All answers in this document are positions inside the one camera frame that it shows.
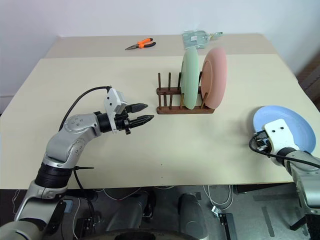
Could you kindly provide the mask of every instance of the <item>white wall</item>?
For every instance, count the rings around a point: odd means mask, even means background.
[[[56,36],[262,33],[298,73],[320,50],[319,10],[320,0],[0,0],[0,96],[17,92]]]

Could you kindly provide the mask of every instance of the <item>pink plate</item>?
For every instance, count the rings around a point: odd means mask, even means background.
[[[208,93],[205,105],[216,109],[224,97],[227,84],[227,58],[222,47],[211,49],[206,55],[201,76],[202,98]]]

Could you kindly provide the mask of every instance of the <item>plate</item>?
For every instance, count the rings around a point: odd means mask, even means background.
[[[294,139],[294,143],[302,151],[311,153],[316,147],[316,136],[309,123],[298,113],[283,106],[269,105],[261,107],[253,117],[256,132],[262,130],[263,125],[284,119]]]
[[[199,57],[196,47],[188,48],[181,66],[181,92],[183,103],[188,109],[194,109],[199,87]]]
[[[216,109],[225,94],[227,84],[227,57],[225,49],[216,47],[205,56],[201,75],[202,99],[208,93],[205,105]]]

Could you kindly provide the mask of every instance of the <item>robotic arm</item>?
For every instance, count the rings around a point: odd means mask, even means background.
[[[283,119],[269,122],[251,139],[251,150],[271,157],[279,166],[285,167],[296,184],[300,205],[311,239],[320,235],[320,158],[301,151]],[[257,148],[252,147],[255,140]]]
[[[0,228],[0,240],[38,240],[55,215],[65,206],[61,198],[67,191],[68,181],[86,144],[102,133],[116,133],[149,122],[154,116],[143,115],[130,120],[128,113],[143,110],[148,105],[137,103],[127,106],[123,94],[108,89],[104,100],[106,113],[74,115],[47,144],[41,167],[26,192],[14,221]]]

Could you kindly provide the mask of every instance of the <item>green plate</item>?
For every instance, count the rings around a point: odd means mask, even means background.
[[[183,103],[188,109],[194,109],[198,97],[199,58],[196,47],[188,48],[183,56],[181,67],[181,92]]]

